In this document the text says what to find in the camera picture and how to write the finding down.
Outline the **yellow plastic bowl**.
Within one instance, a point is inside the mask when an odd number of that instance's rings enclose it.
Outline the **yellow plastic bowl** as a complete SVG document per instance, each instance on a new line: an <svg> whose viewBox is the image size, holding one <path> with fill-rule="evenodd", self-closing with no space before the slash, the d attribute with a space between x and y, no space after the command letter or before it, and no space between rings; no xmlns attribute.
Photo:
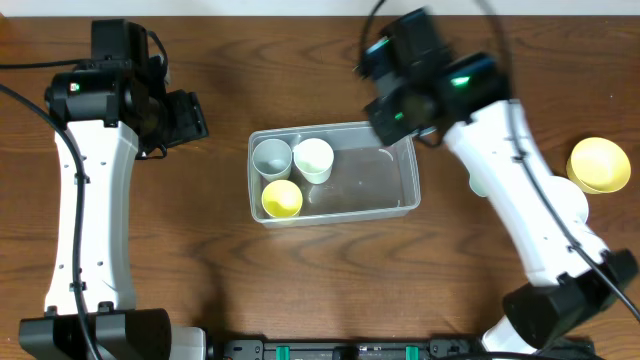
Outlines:
<svg viewBox="0 0 640 360"><path fill-rule="evenodd" d="M566 165L568 178L583 192L606 194L617 192L631 178L631 163L616 143L601 137L579 141Z"/></svg>

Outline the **grey plastic cup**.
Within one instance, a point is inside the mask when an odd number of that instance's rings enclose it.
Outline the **grey plastic cup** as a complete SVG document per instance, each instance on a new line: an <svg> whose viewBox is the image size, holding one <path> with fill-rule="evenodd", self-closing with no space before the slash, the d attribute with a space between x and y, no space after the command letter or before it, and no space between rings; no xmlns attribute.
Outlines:
<svg viewBox="0 0 640 360"><path fill-rule="evenodd" d="M283 140L267 139L256 146L251 161L265 180L287 180L291 174L293 153Z"/></svg>

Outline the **white plastic bowl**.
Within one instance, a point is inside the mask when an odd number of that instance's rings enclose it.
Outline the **white plastic bowl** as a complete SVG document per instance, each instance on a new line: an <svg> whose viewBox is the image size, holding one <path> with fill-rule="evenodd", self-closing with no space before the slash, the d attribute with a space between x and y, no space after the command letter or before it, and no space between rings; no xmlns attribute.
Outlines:
<svg viewBox="0 0 640 360"><path fill-rule="evenodd" d="M550 177L548 197L558 212L571 213L582 223L587 222L589 204L586 195L569 179L560 176Z"/></svg>

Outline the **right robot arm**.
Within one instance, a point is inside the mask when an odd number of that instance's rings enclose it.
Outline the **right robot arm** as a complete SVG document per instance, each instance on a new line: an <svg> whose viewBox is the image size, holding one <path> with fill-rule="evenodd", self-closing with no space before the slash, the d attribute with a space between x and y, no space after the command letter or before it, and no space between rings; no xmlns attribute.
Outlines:
<svg viewBox="0 0 640 360"><path fill-rule="evenodd" d="M512 92L502 24L493 12L487 19L498 57L456 57L421 8L385 26L376 42L361 36L357 69L377 89L365 111L380 141L446 147L514 243L527 281L503 298L503 317L481 337L479 357L545 359L568 332L625 302L639 265L552 197L551 171Z"/></svg>

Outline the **mint green plastic spoon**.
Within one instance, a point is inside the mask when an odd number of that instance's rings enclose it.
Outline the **mint green plastic spoon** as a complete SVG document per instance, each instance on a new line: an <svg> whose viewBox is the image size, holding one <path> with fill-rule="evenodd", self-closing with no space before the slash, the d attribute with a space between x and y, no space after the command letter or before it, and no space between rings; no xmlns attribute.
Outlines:
<svg viewBox="0 0 640 360"><path fill-rule="evenodd" d="M481 198L486 198L487 197L487 192L486 192L482 182L475 175L470 175L469 176L469 187L477 196L479 196Z"/></svg>

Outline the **clear plastic container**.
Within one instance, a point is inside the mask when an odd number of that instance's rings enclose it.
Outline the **clear plastic container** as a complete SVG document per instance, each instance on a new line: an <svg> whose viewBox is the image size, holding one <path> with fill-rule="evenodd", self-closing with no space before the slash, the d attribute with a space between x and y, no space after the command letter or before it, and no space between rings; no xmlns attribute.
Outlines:
<svg viewBox="0 0 640 360"><path fill-rule="evenodd" d="M263 141L278 139L294 147L309 138L326 141L335 158L328 180L309 183L297 169L289 180L301 190L296 217L272 218L261 204L267 181L247 159L249 203L253 219L266 228L314 226L401 217L421 201L413 142L404 138L385 147L366 121L261 130L248 140L248 154Z"/></svg>

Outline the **yellow plastic cup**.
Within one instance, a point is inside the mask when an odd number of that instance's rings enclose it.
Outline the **yellow plastic cup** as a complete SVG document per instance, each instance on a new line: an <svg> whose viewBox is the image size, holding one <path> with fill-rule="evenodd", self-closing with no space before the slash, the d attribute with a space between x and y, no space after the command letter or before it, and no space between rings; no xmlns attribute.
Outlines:
<svg viewBox="0 0 640 360"><path fill-rule="evenodd" d="M300 188L288 180L269 183L261 194L261 205L271 218L298 216L303 205Z"/></svg>

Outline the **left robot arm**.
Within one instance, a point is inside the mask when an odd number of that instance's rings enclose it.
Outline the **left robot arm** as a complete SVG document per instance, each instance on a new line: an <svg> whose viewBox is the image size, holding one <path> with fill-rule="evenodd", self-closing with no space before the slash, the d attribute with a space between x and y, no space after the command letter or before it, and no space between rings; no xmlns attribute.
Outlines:
<svg viewBox="0 0 640 360"><path fill-rule="evenodd" d="M44 314L24 319L21 348L37 359L207 359L206 332L140 310L131 275L129 190L134 163L204 138L192 92L168 91L157 35L124 19L96 20L91 55L55 75L43 113L61 174L58 245Z"/></svg>

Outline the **white plastic cup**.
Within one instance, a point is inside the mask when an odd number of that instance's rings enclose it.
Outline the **white plastic cup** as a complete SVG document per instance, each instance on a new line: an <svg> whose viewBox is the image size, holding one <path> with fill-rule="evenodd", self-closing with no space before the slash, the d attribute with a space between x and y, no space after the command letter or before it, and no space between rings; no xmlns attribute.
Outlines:
<svg viewBox="0 0 640 360"><path fill-rule="evenodd" d="M293 149L294 164L303 177L314 185L326 182L334 162L334 151L324 140L310 138Z"/></svg>

